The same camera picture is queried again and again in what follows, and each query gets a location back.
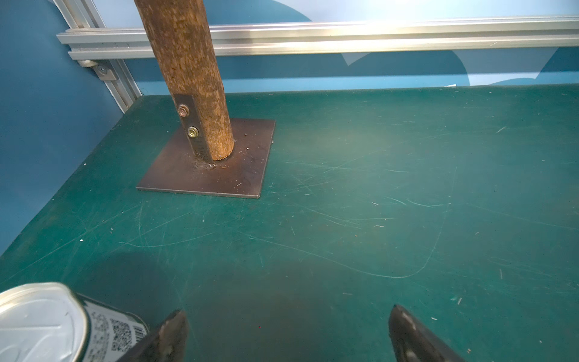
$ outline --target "blue wall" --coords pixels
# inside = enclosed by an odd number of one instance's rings
[[[109,27],[142,27],[133,0],[94,0]],[[205,0],[210,24],[579,15],[578,0]],[[577,49],[218,58],[227,93],[578,83]],[[127,60],[143,94],[168,94],[154,59]]]
[[[47,0],[0,1],[0,253],[122,115],[67,28]]]

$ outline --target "can lid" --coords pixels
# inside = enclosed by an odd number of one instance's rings
[[[9,289],[0,293],[0,361],[77,361],[88,325],[82,305],[61,283]]]

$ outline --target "qr code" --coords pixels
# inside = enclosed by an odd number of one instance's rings
[[[131,337],[131,327],[128,323],[111,319],[112,331],[115,337],[112,340],[111,350],[119,352],[127,352],[133,344]]]
[[[95,331],[106,332],[108,330],[108,321],[104,315],[91,312],[90,316],[92,317],[91,320],[93,322],[93,329]]]

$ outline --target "metal rail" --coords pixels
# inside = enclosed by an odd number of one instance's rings
[[[71,27],[70,30],[100,31],[105,26],[92,0],[54,0],[54,4],[60,10],[68,26]],[[83,60],[105,59],[109,60],[100,63],[82,62]],[[135,100],[141,96],[141,91],[122,58],[83,58],[75,60],[79,60],[79,64],[83,67],[92,67],[95,70],[123,112],[126,112]],[[103,73],[107,74],[108,77],[102,78],[99,68],[104,70]]]
[[[579,46],[579,17],[213,25],[217,56]],[[142,28],[58,34],[74,60],[153,58]]]

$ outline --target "green table surface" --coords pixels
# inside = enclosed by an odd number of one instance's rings
[[[228,94],[277,121],[262,196],[137,191],[140,98],[0,258],[159,323],[187,360],[394,361],[401,304],[469,361],[579,358],[579,87]]]

